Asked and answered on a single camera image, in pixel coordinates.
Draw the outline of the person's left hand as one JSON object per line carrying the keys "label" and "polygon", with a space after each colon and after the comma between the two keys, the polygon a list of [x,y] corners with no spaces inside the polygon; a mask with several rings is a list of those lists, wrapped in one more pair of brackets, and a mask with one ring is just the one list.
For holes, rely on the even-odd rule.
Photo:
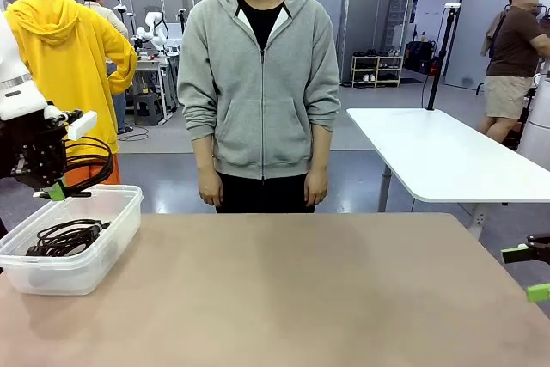
{"label": "person's left hand", "polygon": [[304,182],[304,200],[307,207],[320,204],[327,196],[328,175],[326,168],[312,168]]}

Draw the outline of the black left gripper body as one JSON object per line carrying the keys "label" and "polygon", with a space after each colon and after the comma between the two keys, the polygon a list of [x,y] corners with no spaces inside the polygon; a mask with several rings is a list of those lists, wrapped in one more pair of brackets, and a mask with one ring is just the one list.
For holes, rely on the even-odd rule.
{"label": "black left gripper body", "polygon": [[64,175],[64,125],[43,115],[1,121],[1,178],[19,182],[55,182]]}

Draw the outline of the person's right hand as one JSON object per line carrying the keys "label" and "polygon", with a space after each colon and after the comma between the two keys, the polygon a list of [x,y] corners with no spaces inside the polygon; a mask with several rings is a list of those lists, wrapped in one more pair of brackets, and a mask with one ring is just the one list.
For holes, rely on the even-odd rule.
{"label": "person's right hand", "polygon": [[220,207],[223,202],[223,184],[214,169],[200,169],[198,175],[200,198],[208,205]]}

